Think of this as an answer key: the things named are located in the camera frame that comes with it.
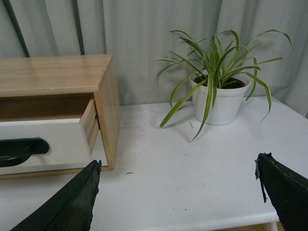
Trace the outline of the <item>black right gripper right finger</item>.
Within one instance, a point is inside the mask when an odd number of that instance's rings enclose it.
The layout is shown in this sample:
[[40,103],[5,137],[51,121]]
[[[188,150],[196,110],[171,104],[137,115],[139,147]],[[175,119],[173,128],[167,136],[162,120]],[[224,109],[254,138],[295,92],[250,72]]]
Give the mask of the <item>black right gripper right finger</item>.
[[260,153],[255,163],[263,201],[270,199],[284,230],[306,231],[308,179],[276,161],[271,153]]

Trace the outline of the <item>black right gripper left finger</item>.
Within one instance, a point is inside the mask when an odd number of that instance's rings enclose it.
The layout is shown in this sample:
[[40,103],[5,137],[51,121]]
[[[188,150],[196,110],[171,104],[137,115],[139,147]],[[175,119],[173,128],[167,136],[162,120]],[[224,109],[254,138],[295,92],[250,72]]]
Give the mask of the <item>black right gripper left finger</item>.
[[88,231],[99,192],[101,161],[90,162],[13,231]]

